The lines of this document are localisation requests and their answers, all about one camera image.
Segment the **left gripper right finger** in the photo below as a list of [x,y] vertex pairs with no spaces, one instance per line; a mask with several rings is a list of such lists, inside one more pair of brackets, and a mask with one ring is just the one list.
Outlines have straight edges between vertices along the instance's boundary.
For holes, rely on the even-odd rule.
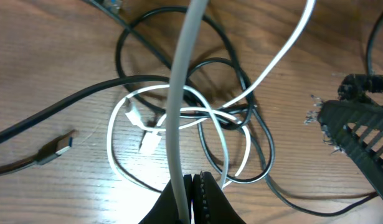
[[210,172],[193,177],[192,206],[195,224],[245,224]]

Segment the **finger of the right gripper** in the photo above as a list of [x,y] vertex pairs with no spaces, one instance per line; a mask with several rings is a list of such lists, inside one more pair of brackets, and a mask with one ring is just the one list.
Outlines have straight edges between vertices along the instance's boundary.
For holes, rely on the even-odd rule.
[[383,75],[350,74],[338,88],[340,100],[371,101],[369,93],[383,93]]
[[383,200],[383,106],[311,98],[318,110],[308,112],[305,123],[317,121],[329,143],[355,163]]

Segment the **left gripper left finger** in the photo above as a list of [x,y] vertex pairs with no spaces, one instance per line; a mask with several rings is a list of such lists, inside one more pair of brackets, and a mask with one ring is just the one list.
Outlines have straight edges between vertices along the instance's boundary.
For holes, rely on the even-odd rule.
[[[187,208],[189,221],[191,221],[191,202],[192,202],[192,175],[187,174],[183,177],[187,196]],[[152,209],[139,222],[139,224],[177,224],[186,223],[185,219],[180,219],[176,200],[173,193],[171,180],[166,184],[161,195],[153,205]]]

